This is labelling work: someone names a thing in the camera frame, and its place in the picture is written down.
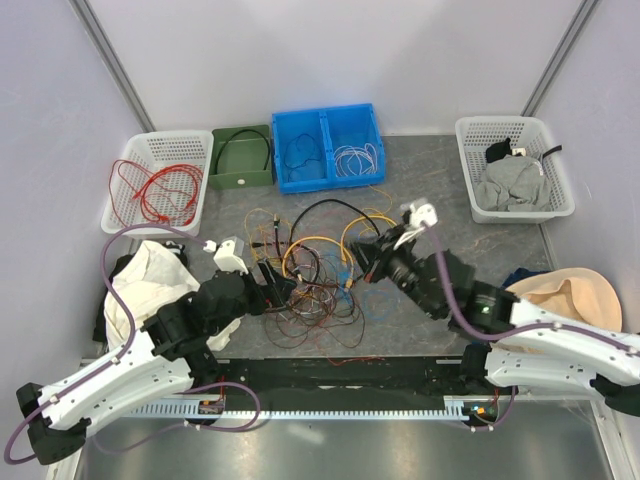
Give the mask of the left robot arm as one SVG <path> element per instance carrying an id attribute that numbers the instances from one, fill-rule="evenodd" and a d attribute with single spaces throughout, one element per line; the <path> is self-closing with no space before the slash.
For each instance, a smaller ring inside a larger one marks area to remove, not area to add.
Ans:
<path id="1" fill-rule="evenodd" d="M 217 271 L 178 300 L 160 307 L 133 338 L 54 384 L 27 383 L 16 396 L 32 457 L 50 465 L 81 449 L 87 438 L 156 399 L 194 389 L 208 393 L 219 366 L 208 340 L 234 320 L 284 306 L 296 283 L 269 263 L 264 278 Z"/>

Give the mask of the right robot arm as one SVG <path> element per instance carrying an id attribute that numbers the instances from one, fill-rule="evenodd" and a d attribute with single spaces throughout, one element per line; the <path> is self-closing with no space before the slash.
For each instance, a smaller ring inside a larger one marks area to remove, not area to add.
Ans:
<path id="1" fill-rule="evenodd" d="M 375 239 L 351 241 L 348 249 L 367 283 L 390 280 L 431 318 L 446 318 L 478 344 L 458 381 L 477 394 L 499 387 L 572 386 L 600 395 L 618 412 L 639 414 L 639 337 L 563 317 L 514 293 L 475 278 L 438 238 L 433 253 L 419 258 L 403 225 Z"/>

